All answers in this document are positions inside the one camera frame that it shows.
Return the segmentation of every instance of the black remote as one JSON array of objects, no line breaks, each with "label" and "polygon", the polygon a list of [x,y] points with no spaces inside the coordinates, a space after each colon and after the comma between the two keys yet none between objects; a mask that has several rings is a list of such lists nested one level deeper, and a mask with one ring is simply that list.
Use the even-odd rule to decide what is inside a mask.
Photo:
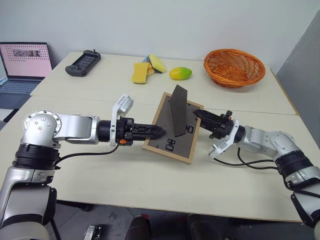
[{"label": "black remote", "polygon": [[85,50],[72,65],[65,67],[65,71],[74,77],[84,77],[100,59],[101,55],[95,49],[93,51]]}]

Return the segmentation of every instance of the sponge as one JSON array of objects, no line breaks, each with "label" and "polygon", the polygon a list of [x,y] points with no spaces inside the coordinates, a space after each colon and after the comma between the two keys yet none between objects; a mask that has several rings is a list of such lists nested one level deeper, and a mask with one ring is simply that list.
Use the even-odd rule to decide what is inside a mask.
[{"label": "sponge", "polygon": [[145,84],[148,71],[148,62],[137,62],[133,64],[133,75],[131,81],[135,84]]},{"label": "sponge", "polygon": [[152,65],[152,67],[155,70],[158,70],[162,74],[165,72],[165,70],[166,70],[165,65],[163,64],[163,62],[156,55],[150,54],[149,55],[149,60],[150,60],[150,63]]}]

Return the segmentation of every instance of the mango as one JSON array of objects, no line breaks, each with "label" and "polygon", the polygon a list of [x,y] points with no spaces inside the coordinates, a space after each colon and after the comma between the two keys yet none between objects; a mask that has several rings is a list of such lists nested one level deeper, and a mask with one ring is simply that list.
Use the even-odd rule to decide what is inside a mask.
[{"label": "mango", "polygon": [[156,70],[152,67],[151,63],[148,62],[148,70],[146,71],[146,76],[151,76],[156,73]]},{"label": "mango", "polygon": [[172,69],[169,73],[170,77],[173,80],[186,80],[190,78],[191,74],[192,74],[191,69],[186,68],[184,66],[176,67]]}]

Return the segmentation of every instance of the basket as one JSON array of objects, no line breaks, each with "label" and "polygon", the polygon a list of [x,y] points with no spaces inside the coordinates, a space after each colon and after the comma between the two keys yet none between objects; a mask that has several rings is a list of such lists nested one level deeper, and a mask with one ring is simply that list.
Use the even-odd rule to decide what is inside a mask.
[{"label": "basket", "polygon": [[237,49],[214,50],[205,57],[203,66],[215,83],[228,88],[255,84],[266,74],[259,59]]}]

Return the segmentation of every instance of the laptop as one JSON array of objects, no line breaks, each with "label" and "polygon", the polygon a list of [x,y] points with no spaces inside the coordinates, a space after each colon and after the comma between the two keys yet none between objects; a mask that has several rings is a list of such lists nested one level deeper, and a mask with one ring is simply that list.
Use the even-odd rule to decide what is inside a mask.
[{"label": "laptop", "polygon": [[8,80],[0,87],[0,109],[19,109],[52,70],[46,42],[0,42]]}]

